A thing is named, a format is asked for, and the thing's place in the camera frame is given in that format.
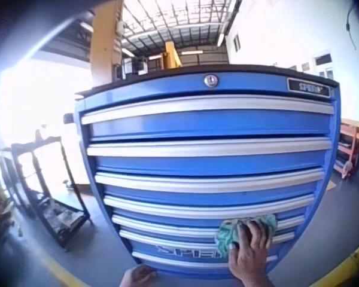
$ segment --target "human hand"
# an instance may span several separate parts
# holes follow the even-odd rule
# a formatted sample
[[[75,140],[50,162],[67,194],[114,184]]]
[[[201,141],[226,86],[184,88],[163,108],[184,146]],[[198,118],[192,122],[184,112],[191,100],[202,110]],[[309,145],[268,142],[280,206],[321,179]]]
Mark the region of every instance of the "human hand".
[[[156,277],[156,272],[146,265],[127,270],[122,278],[120,287],[148,287]]]
[[[272,286],[266,277],[265,267],[267,250],[270,248],[271,235],[258,221],[238,225],[239,249],[232,244],[229,252],[229,269],[246,287]]]

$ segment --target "brand logo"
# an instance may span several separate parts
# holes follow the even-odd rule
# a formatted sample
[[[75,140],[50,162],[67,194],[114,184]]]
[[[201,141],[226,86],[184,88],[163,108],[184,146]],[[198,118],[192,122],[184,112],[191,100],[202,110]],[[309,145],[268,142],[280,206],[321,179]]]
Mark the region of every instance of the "brand logo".
[[[170,248],[165,246],[156,246],[158,252],[166,255],[192,258],[221,258],[221,254],[216,249],[181,249]]]

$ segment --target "concrete floor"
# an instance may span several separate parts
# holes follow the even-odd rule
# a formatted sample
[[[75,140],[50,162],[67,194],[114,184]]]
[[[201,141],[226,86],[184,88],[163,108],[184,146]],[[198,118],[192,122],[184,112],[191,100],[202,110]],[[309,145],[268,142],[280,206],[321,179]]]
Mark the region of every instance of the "concrete floor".
[[[359,184],[351,179],[332,179],[337,186],[327,191],[300,240],[270,272],[276,287],[309,286],[340,264],[359,246]],[[39,222],[26,218],[21,225],[32,240],[51,255],[63,268],[90,286],[118,286],[123,273],[135,265],[123,246],[117,244],[92,196],[83,197],[95,226],[85,223],[65,252],[47,234]],[[24,286],[38,286],[44,273],[29,277]],[[57,280],[45,280],[43,286],[59,286]],[[240,286],[235,280],[196,281],[160,277],[153,286]]]

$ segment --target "lock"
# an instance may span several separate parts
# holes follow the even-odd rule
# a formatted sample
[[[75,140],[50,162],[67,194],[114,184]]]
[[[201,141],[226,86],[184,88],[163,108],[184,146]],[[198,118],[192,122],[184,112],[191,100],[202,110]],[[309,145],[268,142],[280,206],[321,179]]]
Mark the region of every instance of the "lock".
[[[214,88],[218,85],[218,77],[216,75],[206,75],[204,82],[209,88]]]

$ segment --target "green rag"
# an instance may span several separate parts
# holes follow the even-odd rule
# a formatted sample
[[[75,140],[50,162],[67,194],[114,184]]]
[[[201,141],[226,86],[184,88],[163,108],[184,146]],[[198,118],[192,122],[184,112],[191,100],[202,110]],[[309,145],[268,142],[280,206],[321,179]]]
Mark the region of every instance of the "green rag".
[[[242,222],[246,224],[250,221],[260,221],[267,229],[272,237],[277,227],[277,221],[274,214],[258,216],[254,218],[241,218],[241,219],[230,219],[222,222],[218,229],[218,233],[215,235],[215,242],[218,250],[223,258],[229,255],[229,246],[232,243],[239,244],[238,238],[238,223]]]

